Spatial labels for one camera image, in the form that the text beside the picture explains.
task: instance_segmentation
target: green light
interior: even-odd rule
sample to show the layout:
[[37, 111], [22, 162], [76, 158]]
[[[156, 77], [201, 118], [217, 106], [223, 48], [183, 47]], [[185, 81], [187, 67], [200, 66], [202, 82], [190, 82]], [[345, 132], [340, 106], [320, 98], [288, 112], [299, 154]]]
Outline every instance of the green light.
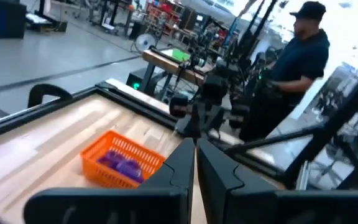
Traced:
[[134, 83], [132, 87], [134, 87], [134, 89], [137, 90], [140, 87], [140, 84], [139, 83]]

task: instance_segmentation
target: black cap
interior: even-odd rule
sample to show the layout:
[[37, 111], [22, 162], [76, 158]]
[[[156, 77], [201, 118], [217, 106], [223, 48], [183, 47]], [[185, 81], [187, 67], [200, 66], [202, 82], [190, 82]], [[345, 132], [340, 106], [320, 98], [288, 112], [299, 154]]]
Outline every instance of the black cap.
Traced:
[[314, 19], [321, 21], [324, 13], [326, 13], [326, 7], [323, 4], [316, 1], [308, 1], [303, 4], [299, 12], [291, 12], [290, 14], [297, 19]]

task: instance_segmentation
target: orange plastic basket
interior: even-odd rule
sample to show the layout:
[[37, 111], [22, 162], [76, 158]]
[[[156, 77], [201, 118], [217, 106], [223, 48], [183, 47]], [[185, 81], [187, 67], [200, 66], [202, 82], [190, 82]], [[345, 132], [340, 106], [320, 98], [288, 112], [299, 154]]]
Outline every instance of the orange plastic basket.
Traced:
[[90, 181], [109, 188], [135, 189], [139, 183], [97, 162], [109, 150], [138, 162], [147, 180], [165, 161], [160, 154], [114, 132], [108, 131], [81, 152], [83, 174]]

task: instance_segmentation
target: fan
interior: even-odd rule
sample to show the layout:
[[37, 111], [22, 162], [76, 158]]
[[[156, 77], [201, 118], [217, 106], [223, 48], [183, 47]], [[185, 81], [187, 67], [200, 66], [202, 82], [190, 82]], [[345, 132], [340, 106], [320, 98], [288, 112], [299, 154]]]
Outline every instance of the fan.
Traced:
[[135, 48], [139, 53], [142, 53], [156, 44], [157, 41], [151, 34], [142, 34], [138, 36], [134, 42]]

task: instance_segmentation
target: navy shirt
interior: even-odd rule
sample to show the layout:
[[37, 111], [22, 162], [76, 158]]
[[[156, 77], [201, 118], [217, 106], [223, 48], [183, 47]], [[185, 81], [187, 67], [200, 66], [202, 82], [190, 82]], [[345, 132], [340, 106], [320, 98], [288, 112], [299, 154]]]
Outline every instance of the navy shirt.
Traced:
[[[284, 48], [269, 77], [277, 82], [300, 80], [302, 76], [312, 80], [323, 77], [328, 50], [329, 41], [323, 30], [306, 40], [294, 37]], [[285, 93], [285, 98], [291, 104], [298, 104], [304, 94]]]

